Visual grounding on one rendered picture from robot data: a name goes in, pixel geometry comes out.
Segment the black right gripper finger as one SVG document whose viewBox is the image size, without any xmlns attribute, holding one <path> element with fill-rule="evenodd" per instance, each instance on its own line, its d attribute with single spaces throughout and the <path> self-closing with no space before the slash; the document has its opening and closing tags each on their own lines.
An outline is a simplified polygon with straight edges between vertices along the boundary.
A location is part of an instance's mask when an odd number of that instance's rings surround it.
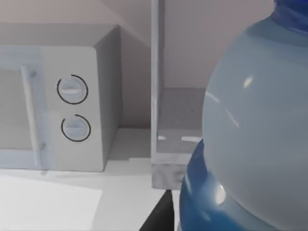
<svg viewBox="0 0 308 231">
<path fill-rule="evenodd" d="M 171 190 L 165 190 L 139 231 L 174 231 L 174 204 Z"/>
</svg>

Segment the pale blue water bottle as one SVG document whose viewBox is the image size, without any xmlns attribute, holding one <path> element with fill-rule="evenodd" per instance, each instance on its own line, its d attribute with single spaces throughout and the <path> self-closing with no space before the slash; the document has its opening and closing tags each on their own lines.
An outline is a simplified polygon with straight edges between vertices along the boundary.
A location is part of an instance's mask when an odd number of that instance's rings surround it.
<svg viewBox="0 0 308 231">
<path fill-rule="evenodd" d="M 308 231 L 308 0 L 273 0 L 205 91 L 179 231 Z"/>
</svg>

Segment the grey cabinet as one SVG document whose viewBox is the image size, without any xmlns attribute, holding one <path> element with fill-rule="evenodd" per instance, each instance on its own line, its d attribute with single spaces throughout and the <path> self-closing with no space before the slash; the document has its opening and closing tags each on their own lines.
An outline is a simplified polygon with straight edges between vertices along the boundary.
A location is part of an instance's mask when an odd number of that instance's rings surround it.
<svg viewBox="0 0 308 231">
<path fill-rule="evenodd" d="M 165 72 L 166 0 L 151 1 L 152 187 L 179 190 L 201 139 L 205 89 L 169 87 Z"/>
</svg>

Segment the round microwave knob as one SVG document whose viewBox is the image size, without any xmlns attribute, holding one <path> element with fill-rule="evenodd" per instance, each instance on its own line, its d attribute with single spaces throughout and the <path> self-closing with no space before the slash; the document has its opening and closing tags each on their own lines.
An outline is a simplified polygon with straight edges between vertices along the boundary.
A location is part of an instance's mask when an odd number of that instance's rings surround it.
<svg viewBox="0 0 308 231">
<path fill-rule="evenodd" d="M 88 96 L 88 86 L 83 78 L 77 75 L 70 75 L 59 79 L 57 93 L 62 101 L 71 105 L 84 102 Z"/>
<path fill-rule="evenodd" d="M 75 114 L 61 122 L 62 134 L 72 142 L 83 142 L 91 134 L 91 126 L 86 118 Z"/>
</svg>

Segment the pale microwave oven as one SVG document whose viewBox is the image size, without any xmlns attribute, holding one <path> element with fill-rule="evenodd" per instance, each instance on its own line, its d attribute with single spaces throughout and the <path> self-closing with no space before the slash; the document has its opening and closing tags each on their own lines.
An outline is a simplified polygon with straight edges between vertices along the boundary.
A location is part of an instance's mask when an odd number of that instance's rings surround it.
<svg viewBox="0 0 308 231">
<path fill-rule="evenodd" d="M 123 116 L 120 29 L 102 24 L 0 23 L 0 46 L 41 48 L 56 171 L 101 172 Z M 77 75 L 89 92 L 71 105 L 57 93 L 59 79 Z M 61 122 L 75 114 L 88 120 L 90 136 L 72 142 Z"/>
</svg>

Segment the microwave oven door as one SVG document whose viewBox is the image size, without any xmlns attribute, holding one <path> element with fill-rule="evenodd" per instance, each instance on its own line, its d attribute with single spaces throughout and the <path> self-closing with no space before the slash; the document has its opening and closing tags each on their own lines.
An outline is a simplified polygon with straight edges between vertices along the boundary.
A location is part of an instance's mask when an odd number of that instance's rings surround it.
<svg viewBox="0 0 308 231">
<path fill-rule="evenodd" d="M 44 139 L 43 169 L 35 165 L 20 67 L 35 72 L 37 111 Z M 0 46 L 0 168 L 54 170 L 52 134 L 47 107 L 41 48 Z"/>
</svg>

